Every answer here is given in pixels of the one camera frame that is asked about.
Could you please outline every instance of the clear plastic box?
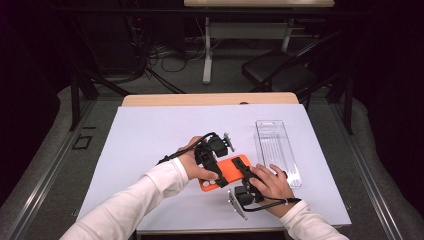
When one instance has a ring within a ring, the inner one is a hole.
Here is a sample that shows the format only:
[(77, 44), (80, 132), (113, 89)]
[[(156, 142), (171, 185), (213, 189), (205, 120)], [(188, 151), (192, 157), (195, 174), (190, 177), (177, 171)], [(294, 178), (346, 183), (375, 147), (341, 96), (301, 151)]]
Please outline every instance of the clear plastic box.
[(255, 144), (259, 163), (266, 167), (271, 163), (280, 167), (287, 173), (287, 181), (292, 189), (302, 185), (283, 121), (256, 121)]

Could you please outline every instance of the white sleeve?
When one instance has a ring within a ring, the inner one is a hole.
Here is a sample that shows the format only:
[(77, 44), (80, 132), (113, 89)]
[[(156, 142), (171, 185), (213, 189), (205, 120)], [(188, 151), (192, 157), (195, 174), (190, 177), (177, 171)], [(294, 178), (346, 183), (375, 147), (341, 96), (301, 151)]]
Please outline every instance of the white sleeve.
[(280, 222), (294, 239), (348, 239), (328, 224), (320, 214), (312, 213), (305, 201), (300, 201), (290, 209)]
[(162, 199), (188, 183), (178, 158), (161, 163), (127, 189), (114, 194), (74, 223), (61, 239), (125, 239)]

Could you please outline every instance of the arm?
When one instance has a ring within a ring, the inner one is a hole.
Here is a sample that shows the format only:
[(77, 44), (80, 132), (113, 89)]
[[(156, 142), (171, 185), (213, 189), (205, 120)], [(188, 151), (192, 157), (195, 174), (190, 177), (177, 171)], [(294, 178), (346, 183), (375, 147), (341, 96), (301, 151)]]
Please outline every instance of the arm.
[(95, 207), (61, 239), (128, 239), (146, 214), (164, 198), (178, 194), (189, 180), (217, 177), (216, 173), (199, 168), (193, 151), (189, 151), (155, 166), (136, 183)]
[[(263, 182), (252, 178), (250, 183), (258, 188), (264, 196), (280, 199), (293, 198), (293, 191), (287, 183), (283, 171), (275, 165), (270, 167), (277, 173), (277, 176), (266, 167), (258, 164), (256, 168), (252, 167), (251, 171)], [(261, 202), (261, 205), (268, 205), (272, 202), (273, 200), (265, 199)], [(267, 210), (279, 218), (289, 235), (294, 239), (347, 239), (328, 224), (321, 215), (310, 212), (309, 205), (305, 201), (300, 201), (297, 204), (282, 204)]]

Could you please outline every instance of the white table surface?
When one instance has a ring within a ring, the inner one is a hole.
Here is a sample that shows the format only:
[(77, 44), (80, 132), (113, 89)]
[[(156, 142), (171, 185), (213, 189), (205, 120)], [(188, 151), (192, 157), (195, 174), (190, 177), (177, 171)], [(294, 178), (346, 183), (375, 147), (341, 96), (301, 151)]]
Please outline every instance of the white table surface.
[[(255, 164), (256, 120), (284, 121), (302, 178), (302, 186), (294, 192), (296, 197), (306, 200), (312, 211), (322, 214), (332, 225), (351, 224), (307, 113), (300, 104), (120, 107), (78, 218), (134, 183), (193, 136), (209, 132), (222, 136), (227, 132), (236, 148), (227, 157), (246, 154)], [(282, 229), (279, 221), (266, 211), (246, 213), (247, 221), (233, 211), (227, 202), (227, 191), (239, 185), (241, 182), (235, 182), (203, 192), (193, 180), (177, 196), (165, 199), (149, 213), (137, 230), (182, 233)]]

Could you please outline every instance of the hand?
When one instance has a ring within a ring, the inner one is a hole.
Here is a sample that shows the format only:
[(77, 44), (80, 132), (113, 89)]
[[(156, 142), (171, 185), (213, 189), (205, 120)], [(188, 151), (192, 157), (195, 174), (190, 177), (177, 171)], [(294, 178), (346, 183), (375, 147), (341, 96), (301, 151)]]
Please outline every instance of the hand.
[[(184, 150), (192, 145), (194, 142), (199, 140), (200, 137), (193, 137), (187, 146), (179, 148), (178, 151)], [(196, 160), (194, 159), (194, 149), (184, 153), (178, 157), (187, 172), (188, 179), (200, 178), (203, 180), (211, 181), (218, 179), (218, 174), (204, 168), (197, 166)]]
[[(283, 173), (283, 171), (273, 164), (271, 164), (270, 167), (277, 173), (277, 176), (275, 176), (275, 174), (272, 173), (265, 166), (257, 164), (256, 167), (251, 167), (250, 171), (256, 174), (260, 179), (262, 179), (263, 182), (256, 178), (249, 179), (249, 182), (253, 186), (255, 186), (262, 193), (262, 195), (266, 197), (279, 199), (294, 198), (293, 191), (291, 190), (287, 182), (286, 175)], [(265, 200), (260, 202), (259, 204), (261, 206), (264, 206), (274, 202), (276, 202), (276, 200), (270, 200), (265, 198)], [(280, 204), (275, 207), (267, 208), (266, 210), (274, 216), (281, 218), (293, 206), (294, 203), (289, 203), (288, 205)]]

